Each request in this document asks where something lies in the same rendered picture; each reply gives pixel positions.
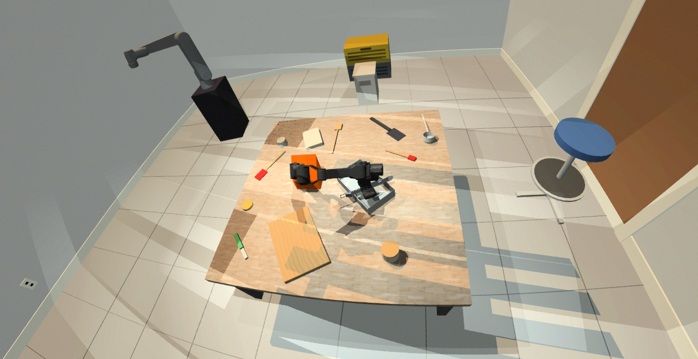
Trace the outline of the red spatula with wooden handle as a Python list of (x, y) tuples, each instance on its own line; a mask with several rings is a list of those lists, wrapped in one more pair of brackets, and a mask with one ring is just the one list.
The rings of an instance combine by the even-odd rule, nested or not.
[(260, 181), (260, 180), (268, 173), (267, 170), (273, 165), (273, 163), (274, 163), (278, 158), (281, 157), (281, 155), (282, 155), (284, 152), (286, 152), (286, 150), (283, 150), (282, 153), (281, 153), (275, 160), (273, 160), (273, 162), (272, 162), (265, 170), (264, 170), (264, 169), (260, 170), (259, 173), (258, 173), (257, 175), (255, 175), (255, 178), (256, 178), (257, 180)]

